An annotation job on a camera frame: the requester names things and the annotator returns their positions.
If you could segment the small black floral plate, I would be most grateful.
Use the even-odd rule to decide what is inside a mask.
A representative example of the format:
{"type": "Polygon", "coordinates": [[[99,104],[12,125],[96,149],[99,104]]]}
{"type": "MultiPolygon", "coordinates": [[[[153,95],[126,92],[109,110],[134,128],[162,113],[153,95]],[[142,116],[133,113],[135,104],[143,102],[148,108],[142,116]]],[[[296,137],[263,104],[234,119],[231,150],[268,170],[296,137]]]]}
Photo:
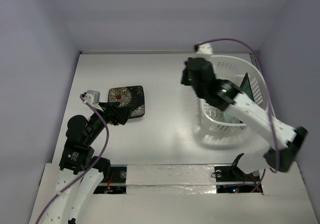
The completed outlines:
{"type": "Polygon", "coordinates": [[[144,89],[142,86],[111,88],[108,92],[108,102],[119,102],[120,106],[132,106],[133,109],[145,107],[144,89]]]}

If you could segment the pale green plate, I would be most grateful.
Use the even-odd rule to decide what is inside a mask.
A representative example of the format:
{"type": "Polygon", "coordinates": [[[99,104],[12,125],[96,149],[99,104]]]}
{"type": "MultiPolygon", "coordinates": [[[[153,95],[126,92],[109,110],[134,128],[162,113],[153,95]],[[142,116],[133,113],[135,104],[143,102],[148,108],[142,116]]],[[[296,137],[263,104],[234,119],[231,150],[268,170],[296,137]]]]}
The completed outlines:
{"type": "Polygon", "coordinates": [[[223,117],[224,117],[225,123],[230,123],[230,124],[241,124],[242,123],[240,120],[229,115],[226,112],[223,113],[223,117]]]}

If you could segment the large black floral plate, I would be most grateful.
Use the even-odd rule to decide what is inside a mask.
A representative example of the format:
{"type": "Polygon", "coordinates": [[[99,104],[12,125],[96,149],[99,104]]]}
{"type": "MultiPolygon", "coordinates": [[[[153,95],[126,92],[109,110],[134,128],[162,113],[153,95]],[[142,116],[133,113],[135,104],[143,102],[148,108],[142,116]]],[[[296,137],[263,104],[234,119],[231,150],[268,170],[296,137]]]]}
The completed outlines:
{"type": "Polygon", "coordinates": [[[145,102],[130,102],[127,106],[131,107],[129,119],[141,118],[145,115],[145,102]]]}

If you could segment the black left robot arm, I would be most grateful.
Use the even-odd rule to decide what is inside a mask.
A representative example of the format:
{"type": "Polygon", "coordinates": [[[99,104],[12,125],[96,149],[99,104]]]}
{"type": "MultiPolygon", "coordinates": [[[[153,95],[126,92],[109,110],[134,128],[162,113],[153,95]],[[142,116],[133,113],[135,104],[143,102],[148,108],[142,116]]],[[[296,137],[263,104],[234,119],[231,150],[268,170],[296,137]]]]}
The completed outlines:
{"type": "Polygon", "coordinates": [[[124,125],[131,114],[131,106],[119,103],[92,105],[80,96],[93,115],[86,119],[73,116],[67,123],[66,142],[59,162],[54,196],[46,204],[36,223],[79,223],[90,197],[101,181],[110,177],[110,161],[102,155],[94,156],[92,143],[108,125],[124,125]]]}

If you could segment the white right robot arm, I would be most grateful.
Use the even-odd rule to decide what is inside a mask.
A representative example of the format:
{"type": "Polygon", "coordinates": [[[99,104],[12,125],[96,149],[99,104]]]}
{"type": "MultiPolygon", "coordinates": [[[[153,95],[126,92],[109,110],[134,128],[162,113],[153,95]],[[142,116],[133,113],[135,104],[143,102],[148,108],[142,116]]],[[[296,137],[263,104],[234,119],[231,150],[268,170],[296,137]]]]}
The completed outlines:
{"type": "Polygon", "coordinates": [[[191,86],[198,98],[235,117],[269,144],[265,150],[239,154],[230,167],[234,179],[261,169],[289,172],[308,134],[304,127],[293,128],[277,120],[235,83],[216,77],[212,63],[205,58],[185,61],[181,84],[191,86]]]}

